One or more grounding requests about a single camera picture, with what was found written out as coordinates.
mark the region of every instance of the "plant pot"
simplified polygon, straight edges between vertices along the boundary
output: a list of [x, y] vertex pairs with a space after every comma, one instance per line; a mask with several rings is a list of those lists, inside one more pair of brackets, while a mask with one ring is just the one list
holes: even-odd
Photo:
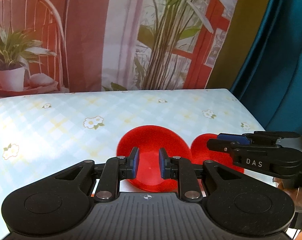
[[0, 84], [3, 90], [23, 91], [25, 68], [0, 70]]

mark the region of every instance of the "potted plant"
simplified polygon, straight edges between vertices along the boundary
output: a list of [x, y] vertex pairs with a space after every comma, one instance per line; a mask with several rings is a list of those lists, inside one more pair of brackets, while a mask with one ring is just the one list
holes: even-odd
[[56, 56], [56, 53], [41, 47], [42, 42], [33, 40], [28, 30], [6, 32], [0, 25], [0, 84], [3, 90], [23, 91], [25, 70], [39, 56]]

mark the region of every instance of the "curtain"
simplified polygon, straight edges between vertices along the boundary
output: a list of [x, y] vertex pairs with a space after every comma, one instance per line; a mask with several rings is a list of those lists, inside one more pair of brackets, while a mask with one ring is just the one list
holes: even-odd
[[269, 0], [230, 91], [265, 130], [302, 134], [302, 0]]

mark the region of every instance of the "chair backrest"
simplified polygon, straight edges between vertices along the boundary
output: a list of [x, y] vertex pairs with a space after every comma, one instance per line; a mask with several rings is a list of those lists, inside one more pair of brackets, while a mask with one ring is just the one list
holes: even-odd
[[31, 75], [44, 73], [57, 81], [59, 87], [63, 87], [65, 38], [61, 17], [54, 5], [49, 0], [0, 0], [0, 24], [6, 30], [10, 25], [14, 31], [33, 30], [30, 33], [32, 38], [42, 41], [43, 48], [57, 55], [40, 56], [40, 64], [30, 64]]

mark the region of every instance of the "plaid pattern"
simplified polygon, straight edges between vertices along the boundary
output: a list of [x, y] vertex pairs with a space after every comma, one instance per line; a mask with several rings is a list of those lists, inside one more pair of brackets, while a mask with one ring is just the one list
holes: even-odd
[[[89, 129], [90, 120], [94, 123], [96, 116], [104, 119], [104, 126]], [[224, 89], [88, 92], [0, 99], [0, 239], [8, 233], [1, 217], [1, 204], [10, 192], [85, 159], [103, 163], [115, 156], [117, 144], [126, 132], [148, 124], [173, 130], [188, 145], [203, 133], [263, 130]], [[250, 174], [271, 183], [267, 176]], [[134, 189], [124, 183], [121, 190]]]

